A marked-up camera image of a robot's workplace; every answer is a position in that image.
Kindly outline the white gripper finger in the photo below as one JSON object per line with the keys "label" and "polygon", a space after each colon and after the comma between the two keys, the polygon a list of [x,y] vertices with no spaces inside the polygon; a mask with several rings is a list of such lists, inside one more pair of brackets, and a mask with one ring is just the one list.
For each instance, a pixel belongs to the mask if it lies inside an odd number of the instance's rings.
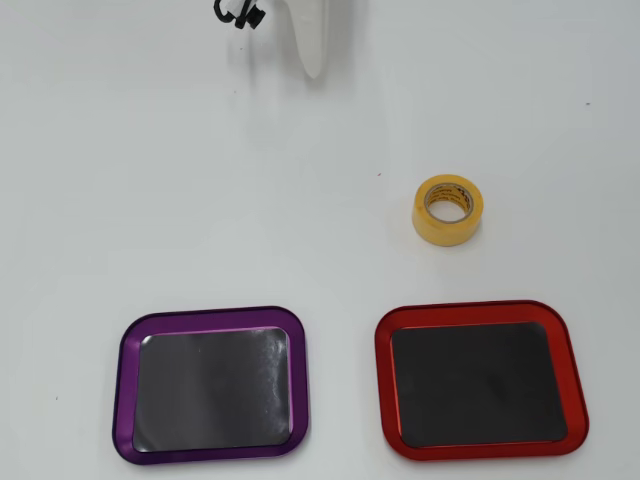
{"label": "white gripper finger", "polygon": [[285,72],[318,80],[323,74],[328,49],[329,1],[274,1],[273,33]]}

